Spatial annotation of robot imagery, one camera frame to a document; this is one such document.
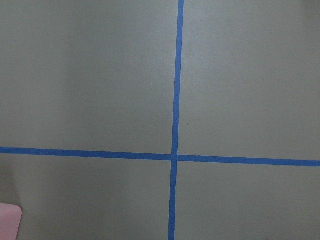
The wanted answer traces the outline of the pink plastic bin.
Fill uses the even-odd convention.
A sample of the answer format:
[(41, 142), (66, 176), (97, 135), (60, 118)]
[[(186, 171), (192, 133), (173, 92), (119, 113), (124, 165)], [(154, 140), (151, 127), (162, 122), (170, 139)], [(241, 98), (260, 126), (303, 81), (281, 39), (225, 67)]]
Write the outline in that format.
[(0, 204), (0, 239), (16, 240), (22, 218), (22, 209), (17, 205)]

